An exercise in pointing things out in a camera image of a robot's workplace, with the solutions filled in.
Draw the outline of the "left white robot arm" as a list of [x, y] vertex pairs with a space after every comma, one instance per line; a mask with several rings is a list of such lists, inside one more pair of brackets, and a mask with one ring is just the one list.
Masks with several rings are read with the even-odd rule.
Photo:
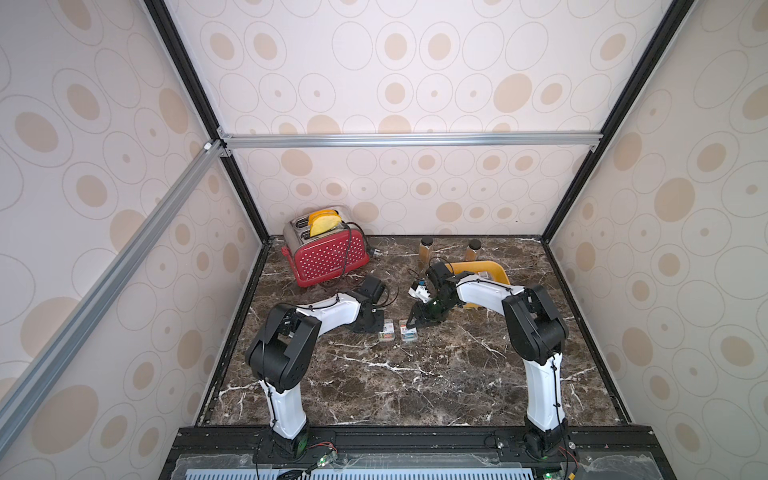
[[278, 303], [246, 350], [246, 364], [266, 396], [273, 442], [291, 458], [301, 457], [308, 448], [300, 383], [317, 340], [339, 327], [354, 333], [380, 332], [386, 305], [382, 295], [387, 291], [382, 280], [368, 275], [356, 288], [313, 304]]

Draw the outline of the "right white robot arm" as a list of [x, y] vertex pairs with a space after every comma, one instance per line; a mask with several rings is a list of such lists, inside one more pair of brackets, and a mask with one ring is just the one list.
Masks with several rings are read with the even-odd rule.
[[437, 325], [453, 309], [467, 304], [502, 315], [511, 346], [525, 365], [525, 448], [535, 460], [552, 455], [564, 444], [568, 433], [561, 364], [569, 330], [548, 291], [538, 284], [511, 286], [472, 272], [456, 273], [442, 262], [430, 265], [426, 276], [409, 288], [415, 303], [407, 327]]

